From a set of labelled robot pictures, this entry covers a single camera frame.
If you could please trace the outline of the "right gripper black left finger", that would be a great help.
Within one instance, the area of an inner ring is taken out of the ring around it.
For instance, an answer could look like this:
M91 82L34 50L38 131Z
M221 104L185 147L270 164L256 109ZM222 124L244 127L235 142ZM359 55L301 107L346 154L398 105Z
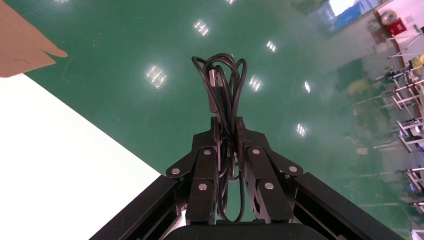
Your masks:
M220 127L210 118L210 130L195 134L188 154L171 165L167 177L179 182L178 194L186 205L187 225L214 223L217 198L218 152Z

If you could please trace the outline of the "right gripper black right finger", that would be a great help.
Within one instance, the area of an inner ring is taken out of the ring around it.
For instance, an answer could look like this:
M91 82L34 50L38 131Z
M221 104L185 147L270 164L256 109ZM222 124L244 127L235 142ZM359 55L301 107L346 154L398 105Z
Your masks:
M267 224L291 223L296 190L292 180L303 168L273 151L267 137L247 129L242 117L236 118L236 154L255 218Z

